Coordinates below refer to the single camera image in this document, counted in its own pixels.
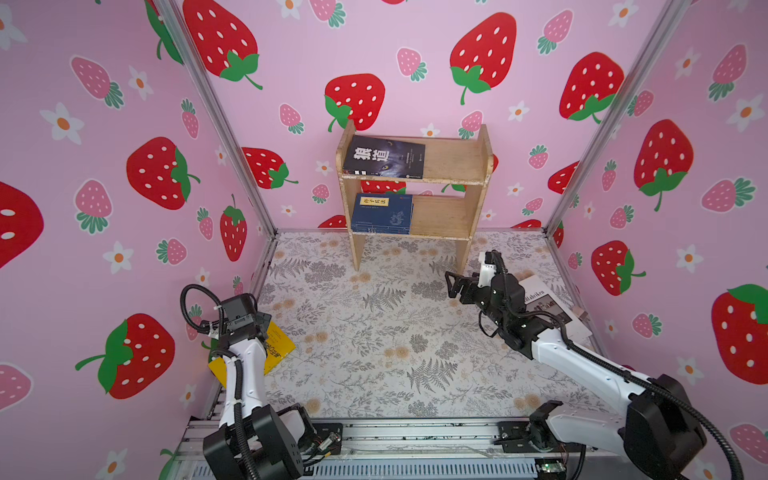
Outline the yellow cover book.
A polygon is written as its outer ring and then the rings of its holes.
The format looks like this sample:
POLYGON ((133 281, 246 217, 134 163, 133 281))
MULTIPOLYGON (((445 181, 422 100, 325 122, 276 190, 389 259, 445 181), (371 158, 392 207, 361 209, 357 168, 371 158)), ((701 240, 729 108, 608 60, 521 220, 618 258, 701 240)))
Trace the yellow cover book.
MULTIPOLYGON (((266 344, 267 357, 264 364, 264 374, 267 375, 274 370, 295 349, 295 343, 275 322, 271 322, 268 327, 268 339, 266 344)), ((209 360, 208 367, 220 384, 225 386, 225 362, 221 358, 212 357, 209 360)))

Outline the blue book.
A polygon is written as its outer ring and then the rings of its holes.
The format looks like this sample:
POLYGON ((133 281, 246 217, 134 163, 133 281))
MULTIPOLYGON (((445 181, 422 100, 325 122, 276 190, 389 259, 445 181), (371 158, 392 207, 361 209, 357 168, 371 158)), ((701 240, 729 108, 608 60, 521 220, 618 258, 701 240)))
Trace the blue book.
POLYGON ((358 193, 350 228, 355 233, 409 235, 413 210, 412 195, 358 193))

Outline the black wolf cover book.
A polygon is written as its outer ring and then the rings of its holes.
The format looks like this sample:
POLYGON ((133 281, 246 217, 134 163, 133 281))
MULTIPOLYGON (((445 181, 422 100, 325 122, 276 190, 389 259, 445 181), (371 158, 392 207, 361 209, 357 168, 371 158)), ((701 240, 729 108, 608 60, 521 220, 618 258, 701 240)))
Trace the black wolf cover book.
POLYGON ((401 179, 422 179, 426 146, 423 144, 354 135, 343 161, 345 174, 401 179))

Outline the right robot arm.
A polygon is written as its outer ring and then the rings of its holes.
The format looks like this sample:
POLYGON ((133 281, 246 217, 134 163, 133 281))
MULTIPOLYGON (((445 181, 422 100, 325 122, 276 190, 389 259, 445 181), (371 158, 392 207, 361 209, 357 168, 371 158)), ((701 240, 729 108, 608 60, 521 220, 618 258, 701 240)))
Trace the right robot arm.
POLYGON ((685 410, 684 388, 667 375, 628 370, 568 338, 584 324, 538 278, 518 282, 488 267, 470 277, 448 272, 448 295, 479 310, 491 337, 567 375, 599 397, 610 413, 548 401, 529 417, 527 439, 539 450, 575 443, 622 455, 651 479, 677 479, 706 444, 700 420, 685 410))

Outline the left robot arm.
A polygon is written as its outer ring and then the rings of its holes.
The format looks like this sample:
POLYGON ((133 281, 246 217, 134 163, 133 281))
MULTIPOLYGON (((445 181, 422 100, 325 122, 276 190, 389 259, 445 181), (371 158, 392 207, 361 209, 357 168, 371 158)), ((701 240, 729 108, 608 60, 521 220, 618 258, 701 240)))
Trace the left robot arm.
POLYGON ((225 402, 218 429, 203 440, 216 479, 298 479, 304 471, 295 435, 266 400, 265 365, 271 316, 241 294, 219 305, 225 402))

